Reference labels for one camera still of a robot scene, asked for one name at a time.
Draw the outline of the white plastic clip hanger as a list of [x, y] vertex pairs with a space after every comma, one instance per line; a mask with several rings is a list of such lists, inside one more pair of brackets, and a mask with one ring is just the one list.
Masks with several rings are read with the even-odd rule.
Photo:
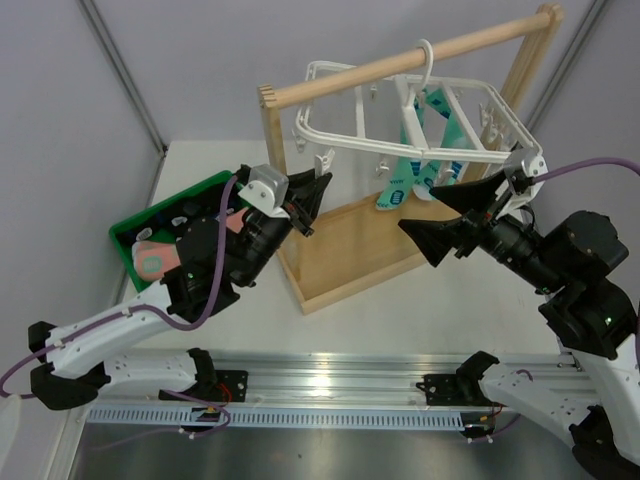
[[319, 173], [360, 198], [390, 193], [387, 208], [434, 186], [502, 169], [546, 173], [539, 142], [493, 85], [436, 76], [430, 66], [301, 105], [293, 136]]

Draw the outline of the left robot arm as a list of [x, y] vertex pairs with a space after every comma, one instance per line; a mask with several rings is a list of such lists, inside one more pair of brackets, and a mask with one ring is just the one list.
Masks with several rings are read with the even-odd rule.
[[153, 360], [129, 348], [165, 331], [193, 331], [236, 303], [292, 231], [312, 234], [331, 179], [314, 170], [284, 175], [265, 164], [245, 165], [157, 211], [145, 226], [172, 234], [177, 264], [133, 299], [90, 319], [31, 325], [31, 396], [53, 411], [119, 391], [231, 401], [207, 351]]

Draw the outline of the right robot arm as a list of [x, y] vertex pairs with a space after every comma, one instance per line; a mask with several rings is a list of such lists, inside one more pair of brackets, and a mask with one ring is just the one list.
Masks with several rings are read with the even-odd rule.
[[457, 216], [403, 219], [399, 226], [432, 266], [448, 255], [482, 250], [544, 297], [548, 327], [589, 376], [593, 403], [558, 394], [525, 371], [477, 352], [453, 375], [467, 406], [504, 405], [566, 443], [597, 479], [639, 475], [639, 315], [610, 273], [628, 255], [608, 217], [577, 211], [539, 234], [510, 215], [509, 205], [538, 181], [500, 172], [470, 183], [436, 187], [432, 195]]

